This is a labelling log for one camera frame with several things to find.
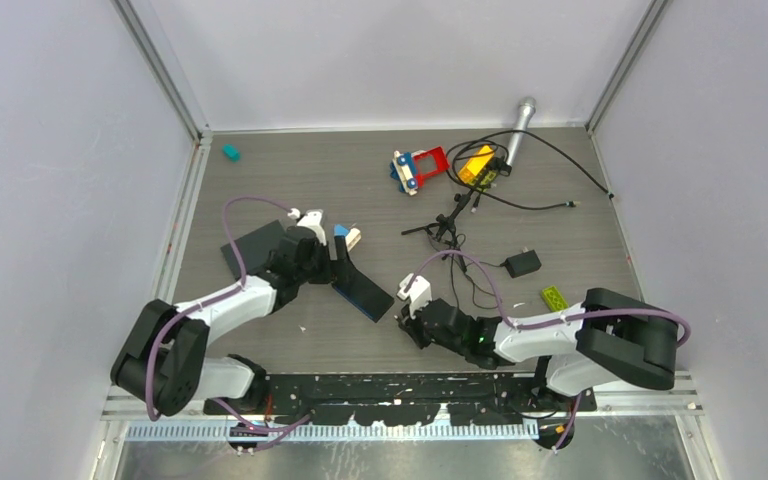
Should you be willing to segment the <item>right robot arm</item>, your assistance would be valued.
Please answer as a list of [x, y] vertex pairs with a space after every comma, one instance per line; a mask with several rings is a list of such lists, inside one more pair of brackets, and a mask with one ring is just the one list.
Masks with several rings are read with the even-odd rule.
[[583, 301], [532, 317], [473, 317], [418, 280], [397, 293], [397, 321], [419, 348], [437, 345], [482, 369], [538, 358], [531, 397], [556, 410], [570, 397], [610, 383], [666, 391], [674, 386], [677, 350], [690, 336], [681, 317], [605, 288]]

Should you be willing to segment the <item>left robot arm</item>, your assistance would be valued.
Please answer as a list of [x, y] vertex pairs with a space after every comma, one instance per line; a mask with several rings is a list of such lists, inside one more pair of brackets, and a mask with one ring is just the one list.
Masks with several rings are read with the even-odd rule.
[[207, 399], [256, 413], [267, 398], [264, 368], [239, 354], [210, 358], [208, 347], [277, 312], [301, 286], [331, 278], [326, 237], [310, 227], [289, 227], [257, 274], [194, 301], [145, 304], [111, 367], [111, 382], [142, 400], [153, 420]]

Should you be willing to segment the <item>black network switch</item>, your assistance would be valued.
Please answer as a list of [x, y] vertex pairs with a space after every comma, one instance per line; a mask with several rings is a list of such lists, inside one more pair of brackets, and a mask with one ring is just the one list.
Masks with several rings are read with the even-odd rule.
[[379, 322], [394, 304], [394, 298], [354, 265], [339, 266], [332, 287], [374, 323]]

